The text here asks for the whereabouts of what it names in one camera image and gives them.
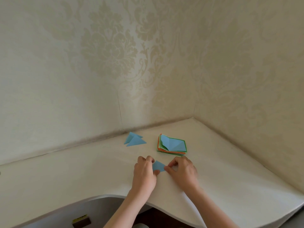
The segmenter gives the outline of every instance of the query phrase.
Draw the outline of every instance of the person's right arm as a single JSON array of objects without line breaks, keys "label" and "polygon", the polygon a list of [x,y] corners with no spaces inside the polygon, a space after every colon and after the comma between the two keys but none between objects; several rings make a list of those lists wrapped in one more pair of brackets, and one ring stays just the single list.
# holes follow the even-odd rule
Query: person's right arm
[{"label": "person's right arm", "polygon": [[196,168],[187,157],[175,157],[165,171],[196,206],[207,228],[239,228],[199,186]]}]

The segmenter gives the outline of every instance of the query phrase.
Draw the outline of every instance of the blue paper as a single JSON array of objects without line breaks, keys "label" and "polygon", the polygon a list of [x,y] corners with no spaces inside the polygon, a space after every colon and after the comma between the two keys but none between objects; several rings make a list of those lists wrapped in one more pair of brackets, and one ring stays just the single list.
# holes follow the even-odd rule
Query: blue paper
[{"label": "blue paper", "polygon": [[137,136],[137,137],[139,137],[139,138],[142,138],[142,136],[140,136],[140,135],[138,135],[138,134],[135,134],[135,133],[130,132],[124,144],[129,143],[129,142],[132,140],[132,138],[133,138],[134,136]]},{"label": "blue paper", "polygon": [[160,172],[165,171],[164,167],[165,167],[165,165],[159,161],[155,161],[152,165],[153,171],[155,171],[155,170],[160,170]]},{"label": "blue paper", "polygon": [[183,140],[169,138],[165,135],[161,135],[161,141],[169,151],[186,151],[185,142]]},{"label": "blue paper", "polygon": [[146,142],[140,137],[134,136],[127,146],[135,146],[140,144],[146,144]]}]

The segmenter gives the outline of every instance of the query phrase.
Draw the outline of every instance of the desk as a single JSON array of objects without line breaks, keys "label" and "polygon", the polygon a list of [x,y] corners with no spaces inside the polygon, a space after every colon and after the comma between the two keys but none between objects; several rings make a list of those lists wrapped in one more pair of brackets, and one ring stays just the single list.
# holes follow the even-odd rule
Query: desk
[{"label": "desk", "polygon": [[[0,166],[0,223],[10,228],[73,203],[115,196],[131,188],[139,155],[168,164],[156,151],[160,133],[184,139],[200,185],[241,228],[272,223],[304,203],[304,195],[195,119],[140,130],[147,142],[124,145],[127,134]],[[148,205],[194,227],[204,223],[166,172]]]}]

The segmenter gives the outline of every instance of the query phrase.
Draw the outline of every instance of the dark floor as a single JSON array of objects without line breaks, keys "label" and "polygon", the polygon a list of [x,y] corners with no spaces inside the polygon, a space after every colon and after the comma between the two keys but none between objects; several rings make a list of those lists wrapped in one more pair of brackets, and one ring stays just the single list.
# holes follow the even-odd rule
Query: dark floor
[{"label": "dark floor", "polygon": [[149,228],[192,228],[155,208],[137,215],[134,225],[138,223],[143,223]]}]

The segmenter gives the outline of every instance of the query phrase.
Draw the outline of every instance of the person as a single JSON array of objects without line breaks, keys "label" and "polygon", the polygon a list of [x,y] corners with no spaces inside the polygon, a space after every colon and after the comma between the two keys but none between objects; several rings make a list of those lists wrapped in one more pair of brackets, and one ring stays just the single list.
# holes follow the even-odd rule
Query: person
[{"label": "person", "polygon": [[[131,190],[104,228],[131,228],[133,226],[137,214],[156,185],[160,171],[153,172],[153,162],[154,159],[151,156],[138,157],[134,166]],[[178,165],[177,171],[172,169],[176,165]],[[164,169],[196,206],[207,228],[239,228],[199,186],[196,168],[187,157],[175,157]]]}]

